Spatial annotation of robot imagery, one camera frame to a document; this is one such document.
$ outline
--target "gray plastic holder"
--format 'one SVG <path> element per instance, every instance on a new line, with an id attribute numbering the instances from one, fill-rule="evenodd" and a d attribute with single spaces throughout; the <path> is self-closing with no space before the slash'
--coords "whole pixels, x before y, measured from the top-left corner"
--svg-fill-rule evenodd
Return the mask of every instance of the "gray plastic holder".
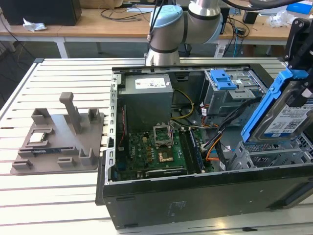
<path id="1" fill-rule="evenodd" d="M 104 114 L 90 108 L 79 114 L 73 93 L 62 93 L 60 102 L 68 111 L 50 115 L 46 108 L 35 109 L 34 123 L 12 164 L 11 174 L 49 174 L 96 170 Z"/>

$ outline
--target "chip on fixture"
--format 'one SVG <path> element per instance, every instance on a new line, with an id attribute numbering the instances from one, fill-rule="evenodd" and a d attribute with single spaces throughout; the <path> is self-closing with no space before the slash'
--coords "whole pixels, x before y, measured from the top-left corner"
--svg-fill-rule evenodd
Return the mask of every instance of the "chip on fixture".
<path id="1" fill-rule="evenodd" d="M 35 132 L 31 134 L 28 143 L 41 143 L 45 138 L 45 132 Z"/>
<path id="2" fill-rule="evenodd" d="M 158 153 L 158 160 L 163 163 L 163 162 L 173 162 L 173 155 L 169 151 L 162 151 Z"/>

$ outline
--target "wooden table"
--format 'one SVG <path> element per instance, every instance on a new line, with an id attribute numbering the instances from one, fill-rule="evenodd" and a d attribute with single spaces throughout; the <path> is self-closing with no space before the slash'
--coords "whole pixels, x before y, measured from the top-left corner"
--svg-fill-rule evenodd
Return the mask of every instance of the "wooden table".
<path id="1" fill-rule="evenodd" d="M 113 13 L 112 17 L 120 18 L 134 15 L 135 13 Z M 44 31 L 29 32 L 22 26 L 10 26 L 6 23 L 8 29 L 20 41 L 49 41 L 55 42 L 58 46 L 62 58 L 68 58 L 65 42 L 96 42 L 98 52 L 101 51 L 100 42 L 147 42 L 147 33 L 149 23 L 142 17 L 141 21 L 121 23 L 104 19 L 100 16 L 98 9 L 83 9 L 82 16 L 76 26 L 48 25 Z M 250 34 L 243 41 L 243 44 L 253 45 L 285 45 L 290 28 L 271 28 L 266 23 L 264 16 L 258 16 L 255 24 L 249 25 Z M 232 27 L 226 25 L 225 32 L 214 42 L 217 44 L 215 57 L 222 57 L 223 52 L 230 39 L 232 38 Z M 6 31 L 3 25 L 0 25 L 0 41 L 13 41 L 14 39 Z"/>

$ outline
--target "floor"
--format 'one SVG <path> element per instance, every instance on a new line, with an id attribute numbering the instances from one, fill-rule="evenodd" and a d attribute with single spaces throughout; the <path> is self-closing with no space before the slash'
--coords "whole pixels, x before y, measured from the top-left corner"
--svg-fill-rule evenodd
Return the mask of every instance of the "floor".
<path id="1" fill-rule="evenodd" d="M 16 52 L 4 53 L 0 56 L 0 107 L 10 97 L 18 83 L 33 62 L 32 57 L 18 43 Z M 51 42 L 27 42 L 25 44 L 36 58 L 60 58 L 56 44 Z M 102 43 L 103 53 L 97 53 L 96 43 L 66 43 L 71 58 L 118 58 L 118 57 L 143 57 L 147 52 L 145 43 Z M 255 57 L 265 57 L 267 46 L 258 46 Z M 213 57 L 215 45 L 192 45 L 190 57 Z M 233 57 L 233 52 L 227 52 L 225 57 Z"/>

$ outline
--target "slotted aluminum surface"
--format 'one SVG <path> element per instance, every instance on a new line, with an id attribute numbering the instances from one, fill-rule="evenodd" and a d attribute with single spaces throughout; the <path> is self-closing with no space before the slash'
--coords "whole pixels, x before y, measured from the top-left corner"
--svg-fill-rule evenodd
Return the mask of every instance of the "slotted aluminum surface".
<path id="1" fill-rule="evenodd" d="M 94 203 L 97 172 L 10 175 L 11 164 L 32 124 L 30 116 L 33 109 L 47 107 L 51 114 L 63 114 L 66 110 L 59 102 L 60 93 L 73 92 L 74 105 L 80 113 L 86 112 L 89 107 L 97 107 L 106 114 L 112 67 L 141 66 L 143 63 L 141 58 L 45 59 L 42 63 L 32 65 L 0 112 L 0 234 L 241 234 L 242 227 L 257 228 L 260 234 L 272 234 L 273 231 L 276 234 L 311 234 L 313 197 L 285 211 L 117 232 L 106 207 Z M 260 63 L 273 78 L 284 69 L 278 60 L 271 58 L 187 58 L 182 59 L 182 63 Z M 104 127 L 101 151 L 106 149 L 106 132 Z"/>

